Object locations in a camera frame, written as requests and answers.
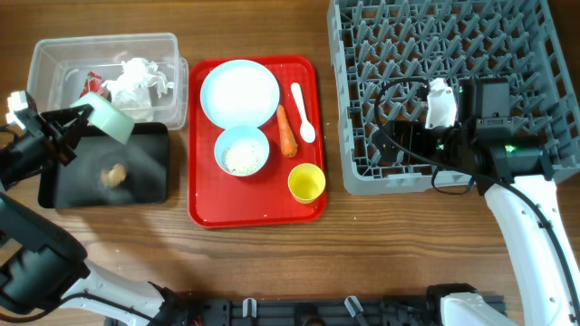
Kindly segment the white rice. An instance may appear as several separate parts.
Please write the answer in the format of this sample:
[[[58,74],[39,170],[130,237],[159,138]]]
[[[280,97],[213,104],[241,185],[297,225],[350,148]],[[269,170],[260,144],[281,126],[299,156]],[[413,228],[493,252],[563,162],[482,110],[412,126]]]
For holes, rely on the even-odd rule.
[[[266,161],[266,153],[257,140],[241,139],[225,149],[222,161],[230,174],[249,176],[263,166]]]

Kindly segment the white tissue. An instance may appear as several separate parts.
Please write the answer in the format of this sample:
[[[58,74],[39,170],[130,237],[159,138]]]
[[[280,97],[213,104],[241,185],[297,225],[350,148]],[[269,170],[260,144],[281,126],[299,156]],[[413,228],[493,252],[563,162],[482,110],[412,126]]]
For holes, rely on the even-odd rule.
[[[159,70],[159,66],[144,58],[133,58],[121,63],[122,74],[116,80],[107,80],[102,87],[111,95],[112,105],[118,109],[149,109],[152,107],[150,88],[160,99],[174,88],[174,82]]]

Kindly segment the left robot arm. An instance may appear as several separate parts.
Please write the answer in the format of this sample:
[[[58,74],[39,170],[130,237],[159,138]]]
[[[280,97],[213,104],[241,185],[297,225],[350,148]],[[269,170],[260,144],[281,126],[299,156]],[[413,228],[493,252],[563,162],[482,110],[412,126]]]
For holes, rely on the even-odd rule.
[[[101,113],[77,104],[38,113],[31,104],[14,111],[25,134],[1,150],[1,189],[44,170],[57,160],[71,162],[82,129]],[[93,264],[80,242],[64,229],[1,195],[1,235],[20,249],[1,266],[4,321],[24,323],[57,309],[80,309],[105,317],[109,325],[191,325],[193,309],[169,288],[136,283]]]

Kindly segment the light blue bowl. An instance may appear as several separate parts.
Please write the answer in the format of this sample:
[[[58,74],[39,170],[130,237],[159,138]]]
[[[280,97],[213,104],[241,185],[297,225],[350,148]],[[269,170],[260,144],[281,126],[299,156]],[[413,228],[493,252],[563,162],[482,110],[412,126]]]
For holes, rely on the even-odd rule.
[[[223,171],[228,173],[229,175],[234,176],[234,177],[249,177],[249,176],[254,175],[255,173],[251,174],[249,176],[238,176],[238,175],[230,174],[226,170],[226,168],[223,164],[223,161],[222,161],[222,155],[223,155],[225,149],[229,145],[231,145],[233,142],[236,142],[236,141],[241,140],[241,139],[255,139],[261,144],[261,146],[264,148],[265,153],[266,153],[266,161],[263,164],[263,166],[264,166],[269,158],[269,153],[270,153],[269,141],[268,141],[268,138],[266,137],[266,135],[260,129],[254,128],[254,127],[241,126],[241,127],[235,127],[235,128],[224,130],[218,136],[218,138],[216,140],[216,143],[214,146],[214,157],[215,157],[215,160],[216,160],[218,166]]]

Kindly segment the brown food scrap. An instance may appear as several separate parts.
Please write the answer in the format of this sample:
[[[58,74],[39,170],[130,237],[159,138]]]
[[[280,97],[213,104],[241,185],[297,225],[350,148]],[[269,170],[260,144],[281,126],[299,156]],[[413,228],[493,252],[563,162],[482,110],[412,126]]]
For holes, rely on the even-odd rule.
[[[101,183],[105,187],[117,187],[127,177],[127,169],[122,164],[115,164],[112,168],[101,171]]]

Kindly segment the red snack wrapper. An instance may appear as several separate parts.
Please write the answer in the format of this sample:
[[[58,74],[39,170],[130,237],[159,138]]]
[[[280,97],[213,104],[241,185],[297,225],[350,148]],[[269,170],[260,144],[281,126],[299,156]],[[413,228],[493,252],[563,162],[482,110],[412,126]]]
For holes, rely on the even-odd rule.
[[[106,98],[106,90],[102,87],[102,77],[95,72],[88,72],[80,97],[89,92],[95,92]]]

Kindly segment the large light blue plate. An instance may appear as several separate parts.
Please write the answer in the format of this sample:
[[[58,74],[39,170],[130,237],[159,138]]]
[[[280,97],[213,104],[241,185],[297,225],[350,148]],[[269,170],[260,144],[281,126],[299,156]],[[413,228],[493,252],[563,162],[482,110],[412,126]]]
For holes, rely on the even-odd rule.
[[[273,117],[280,97],[278,81],[264,65],[232,60],[208,74],[199,101],[206,117],[221,129],[258,128]]]

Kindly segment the mint green bowl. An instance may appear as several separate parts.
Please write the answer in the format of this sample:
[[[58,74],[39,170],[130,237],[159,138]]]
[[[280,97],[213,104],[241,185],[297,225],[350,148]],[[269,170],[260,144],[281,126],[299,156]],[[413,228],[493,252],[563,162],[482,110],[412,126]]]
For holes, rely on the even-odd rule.
[[[88,92],[70,107],[89,105],[92,112],[88,121],[121,144],[126,144],[133,131],[135,121],[96,92]]]

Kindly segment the orange carrot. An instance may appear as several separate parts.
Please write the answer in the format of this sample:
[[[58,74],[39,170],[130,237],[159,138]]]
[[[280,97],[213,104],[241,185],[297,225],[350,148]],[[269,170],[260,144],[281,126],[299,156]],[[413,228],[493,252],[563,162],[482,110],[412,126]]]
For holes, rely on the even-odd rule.
[[[297,154],[298,145],[295,141],[294,133],[289,125],[285,114],[285,108],[279,104],[276,109],[276,119],[280,135],[280,149],[287,158],[292,158]]]

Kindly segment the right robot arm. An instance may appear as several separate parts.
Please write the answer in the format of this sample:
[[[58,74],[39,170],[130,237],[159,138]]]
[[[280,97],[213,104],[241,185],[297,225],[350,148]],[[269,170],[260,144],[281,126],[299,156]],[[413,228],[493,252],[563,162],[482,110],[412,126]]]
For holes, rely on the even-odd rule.
[[[385,94],[408,83],[427,105],[430,139],[422,151],[404,149],[382,116]],[[521,136],[509,108],[505,78],[462,80],[453,90],[442,78],[388,81],[372,105],[385,140],[436,171],[469,176],[495,217],[507,246],[528,325],[579,322],[579,267],[558,209],[555,171],[536,136]]]

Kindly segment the yellow plastic cup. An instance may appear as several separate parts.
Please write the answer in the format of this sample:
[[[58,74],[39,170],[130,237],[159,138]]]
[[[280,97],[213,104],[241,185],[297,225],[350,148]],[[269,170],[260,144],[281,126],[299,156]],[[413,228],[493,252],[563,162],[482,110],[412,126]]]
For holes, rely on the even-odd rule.
[[[291,170],[287,183],[298,203],[311,204],[324,192],[326,178],[323,170],[315,164],[303,163]]]

